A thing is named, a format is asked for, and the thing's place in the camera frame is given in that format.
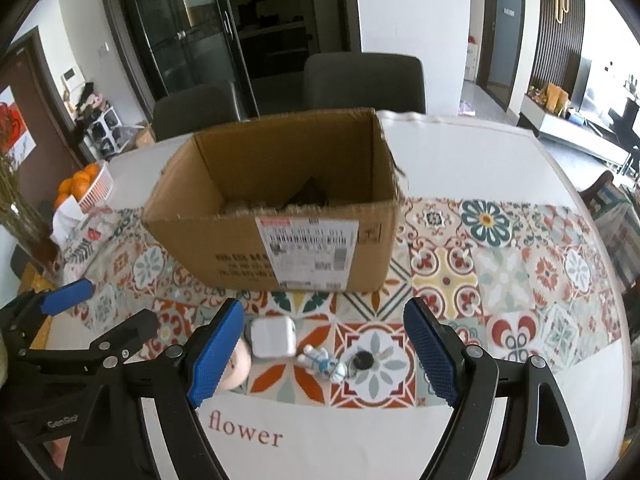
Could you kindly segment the white shoe rack shelf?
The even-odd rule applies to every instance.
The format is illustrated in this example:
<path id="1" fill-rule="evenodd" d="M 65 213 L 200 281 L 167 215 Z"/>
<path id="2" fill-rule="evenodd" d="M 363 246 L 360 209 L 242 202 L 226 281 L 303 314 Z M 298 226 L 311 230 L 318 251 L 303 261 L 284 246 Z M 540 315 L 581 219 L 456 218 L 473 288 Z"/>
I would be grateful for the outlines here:
<path id="1" fill-rule="evenodd" d="M 144 125 L 125 125 L 111 105 L 89 116 L 84 143 L 96 160 L 110 159 L 134 146 Z"/>

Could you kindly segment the dark chair right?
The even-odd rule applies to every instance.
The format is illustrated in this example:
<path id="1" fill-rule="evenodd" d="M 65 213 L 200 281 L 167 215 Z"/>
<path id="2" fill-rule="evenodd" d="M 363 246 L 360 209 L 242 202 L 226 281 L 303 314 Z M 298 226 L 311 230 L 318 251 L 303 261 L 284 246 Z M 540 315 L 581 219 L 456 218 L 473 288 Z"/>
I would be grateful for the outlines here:
<path id="1" fill-rule="evenodd" d="M 311 55 L 304 67 L 304 103 L 310 110 L 365 107 L 424 114 L 422 63 L 414 56 L 390 53 Z"/>

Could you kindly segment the white cube charger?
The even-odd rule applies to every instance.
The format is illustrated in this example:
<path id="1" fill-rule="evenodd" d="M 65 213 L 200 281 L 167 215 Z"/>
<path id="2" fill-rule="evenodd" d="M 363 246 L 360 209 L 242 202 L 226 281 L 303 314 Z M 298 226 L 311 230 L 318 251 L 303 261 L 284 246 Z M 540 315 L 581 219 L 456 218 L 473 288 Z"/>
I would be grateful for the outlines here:
<path id="1" fill-rule="evenodd" d="M 258 359 L 284 359 L 295 356 L 296 327 L 288 316 L 265 316 L 250 323 L 250 346 Z"/>

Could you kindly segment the dark chair left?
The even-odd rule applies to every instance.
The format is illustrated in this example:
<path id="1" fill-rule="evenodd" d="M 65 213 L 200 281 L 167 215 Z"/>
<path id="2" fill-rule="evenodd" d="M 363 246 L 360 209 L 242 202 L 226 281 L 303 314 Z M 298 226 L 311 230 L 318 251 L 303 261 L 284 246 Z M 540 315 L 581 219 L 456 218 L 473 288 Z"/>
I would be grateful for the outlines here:
<path id="1" fill-rule="evenodd" d="M 230 81 L 199 84 L 158 100 L 152 129 L 157 141 L 194 133 L 245 118 L 235 86 Z"/>

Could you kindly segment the dark chair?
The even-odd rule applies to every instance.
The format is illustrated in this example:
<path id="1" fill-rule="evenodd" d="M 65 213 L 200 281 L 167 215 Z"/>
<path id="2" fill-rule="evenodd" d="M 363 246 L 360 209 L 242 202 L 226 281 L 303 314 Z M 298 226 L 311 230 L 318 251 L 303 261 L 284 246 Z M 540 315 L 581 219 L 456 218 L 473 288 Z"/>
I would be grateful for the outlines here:
<path id="1" fill-rule="evenodd" d="M 304 103 L 310 110 L 365 107 L 424 114 L 422 63 L 414 56 L 390 53 L 311 55 L 304 67 Z"/>
<path id="2" fill-rule="evenodd" d="M 152 129 L 157 141 L 194 133 L 245 118 L 235 86 L 230 81 L 199 84 L 158 100 Z"/>

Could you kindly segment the white tissue pack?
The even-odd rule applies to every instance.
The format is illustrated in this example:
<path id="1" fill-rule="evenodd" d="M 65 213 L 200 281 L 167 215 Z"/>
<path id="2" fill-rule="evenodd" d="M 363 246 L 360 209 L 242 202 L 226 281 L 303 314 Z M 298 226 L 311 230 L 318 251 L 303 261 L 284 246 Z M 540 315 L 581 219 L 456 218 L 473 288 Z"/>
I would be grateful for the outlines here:
<path id="1" fill-rule="evenodd" d="M 67 197 L 54 212 L 50 239 L 58 247 L 63 247 L 73 230 L 80 226 L 86 218 L 87 215 L 81 210 L 76 198 L 74 196 Z"/>

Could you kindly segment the black glass cabinet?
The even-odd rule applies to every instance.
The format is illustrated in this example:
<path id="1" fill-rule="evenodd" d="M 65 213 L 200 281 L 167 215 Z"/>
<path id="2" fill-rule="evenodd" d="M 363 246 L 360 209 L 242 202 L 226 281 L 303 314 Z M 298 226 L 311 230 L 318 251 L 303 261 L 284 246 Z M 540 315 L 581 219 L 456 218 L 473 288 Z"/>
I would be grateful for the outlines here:
<path id="1" fill-rule="evenodd" d="M 103 0 L 134 95 L 157 101 L 228 82 L 250 117 L 298 112 L 304 67 L 360 51 L 357 0 Z"/>

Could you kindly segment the beige deer alarm clock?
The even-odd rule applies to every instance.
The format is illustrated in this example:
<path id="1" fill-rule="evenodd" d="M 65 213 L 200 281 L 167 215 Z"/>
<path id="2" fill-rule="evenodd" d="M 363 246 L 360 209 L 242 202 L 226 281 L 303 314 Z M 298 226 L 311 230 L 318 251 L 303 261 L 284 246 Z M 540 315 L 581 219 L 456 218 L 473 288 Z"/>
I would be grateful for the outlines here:
<path id="1" fill-rule="evenodd" d="M 232 355 L 224 368 L 218 384 L 218 390 L 228 391 L 239 388 L 246 382 L 252 367 L 250 348 L 243 338 L 240 338 L 232 351 Z"/>

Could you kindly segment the patterned tile table runner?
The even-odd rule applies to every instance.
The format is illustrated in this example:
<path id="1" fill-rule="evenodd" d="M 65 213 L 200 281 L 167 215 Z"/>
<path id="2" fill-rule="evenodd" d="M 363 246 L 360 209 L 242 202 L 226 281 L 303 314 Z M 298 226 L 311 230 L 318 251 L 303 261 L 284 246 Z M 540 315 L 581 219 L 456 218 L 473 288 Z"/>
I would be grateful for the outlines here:
<path id="1" fill-rule="evenodd" d="M 145 359 L 181 344 L 232 295 L 194 278 L 145 229 L 137 209 L 100 209 L 62 252 L 55 273 L 63 283 L 93 282 L 93 297 L 73 314 L 96 333 L 154 311 L 160 329 L 143 346 Z M 421 298 L 466 344 L 514 362 L 542 356 L 560 372 L 620 338 L 614 294 L 593 230 L 568 208 L 410 198 L 375 292 L 234 294 L 247 321 L 292 318 L 298 344 L 337 356 L 349 367 L 347 379 L 332 385 L 292 359 L 256 359 L 239 390 L 332 408 L 434 405 L 437 396 L 401 327 L 409 299 Z M 370 370 L 350 365 L 361 350 L 375 357 Z"/>

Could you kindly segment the brown cardboard box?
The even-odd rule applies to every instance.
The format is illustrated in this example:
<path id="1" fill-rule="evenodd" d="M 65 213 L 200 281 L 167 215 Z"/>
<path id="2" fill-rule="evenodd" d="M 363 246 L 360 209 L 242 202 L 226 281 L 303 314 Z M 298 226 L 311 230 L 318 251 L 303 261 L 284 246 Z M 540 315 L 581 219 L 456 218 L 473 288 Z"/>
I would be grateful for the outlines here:
<path id="1" fill-rule="evenodd" d="M 375 112 L 315 110 L 195 133 L 168 160 L 142 221 L 209 287 L 374 292 L 401 200 Z"/>

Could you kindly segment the small astronaut figurine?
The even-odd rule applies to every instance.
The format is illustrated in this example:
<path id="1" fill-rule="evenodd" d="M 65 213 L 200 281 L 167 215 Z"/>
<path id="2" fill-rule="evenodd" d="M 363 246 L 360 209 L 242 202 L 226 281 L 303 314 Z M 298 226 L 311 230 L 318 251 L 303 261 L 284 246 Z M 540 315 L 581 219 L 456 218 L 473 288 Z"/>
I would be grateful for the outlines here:
<path id="1" fill-rule="evenodd" d="M 309 375 L 318 376 L 339 385 L 347 377 L 347 366 L 325 348 L 314 348 L 306 344 L 297 356 L 297 363 Z"/>

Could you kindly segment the vase with dried flowers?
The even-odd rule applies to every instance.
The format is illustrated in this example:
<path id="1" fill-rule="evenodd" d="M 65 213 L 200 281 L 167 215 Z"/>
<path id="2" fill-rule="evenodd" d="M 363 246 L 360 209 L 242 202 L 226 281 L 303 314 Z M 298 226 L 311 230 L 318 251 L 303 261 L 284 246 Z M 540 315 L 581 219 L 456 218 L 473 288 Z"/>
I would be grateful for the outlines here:
<path id="1" fill-rule="evenodd" d="M 43 266 L 55 259 L 58 248 L 51 230 L 21 192 L 11 155 L 1 156 L 1 224 Z"/>

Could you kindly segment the white basket of oranges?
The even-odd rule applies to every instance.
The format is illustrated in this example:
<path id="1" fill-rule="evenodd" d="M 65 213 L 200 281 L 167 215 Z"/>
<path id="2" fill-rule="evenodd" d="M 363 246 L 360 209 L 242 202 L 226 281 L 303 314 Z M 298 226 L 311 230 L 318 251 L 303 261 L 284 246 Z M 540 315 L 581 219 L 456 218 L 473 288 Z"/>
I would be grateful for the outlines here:
<path id="1" fill-rule="evenodd" d="M 114 179 L 108 163 L 105 160 L 93 162 L 60 183 L 53 209 L 57 210 L 68 198 L 73 198 L 82 212 L 88 212 L 104 203 L 113 188 Z"/>

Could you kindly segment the brown entrance door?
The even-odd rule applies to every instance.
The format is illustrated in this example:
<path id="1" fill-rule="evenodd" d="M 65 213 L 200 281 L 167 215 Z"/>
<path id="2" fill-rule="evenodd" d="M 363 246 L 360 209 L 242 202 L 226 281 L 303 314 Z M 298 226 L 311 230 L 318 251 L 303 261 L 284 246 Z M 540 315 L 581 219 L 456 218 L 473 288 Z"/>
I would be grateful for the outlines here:
<path id="1" fill-rule="evenodd" d="M 1 89 L 12 91 L 35 141 L 18 166 L 21 191 L 35 205 L 53 202 L 60 183 L 87 159 L 75 142 L 75 125 L 49 72 L 38 29 L 18 38 L 1 59 Z"/>

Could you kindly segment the small black round knob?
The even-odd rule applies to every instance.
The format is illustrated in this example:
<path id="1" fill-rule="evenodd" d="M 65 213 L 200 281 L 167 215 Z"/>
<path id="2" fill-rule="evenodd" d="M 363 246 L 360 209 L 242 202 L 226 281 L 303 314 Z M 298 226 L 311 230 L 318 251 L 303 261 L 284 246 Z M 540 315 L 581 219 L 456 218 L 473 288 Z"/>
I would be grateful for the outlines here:
<path id="1" fill-rule="evenodd" d="M 366 350 L 358 351 L 352 357 L 350 365 L 354 370 L 370 370 L 375 363 L 373 354 Z"/>

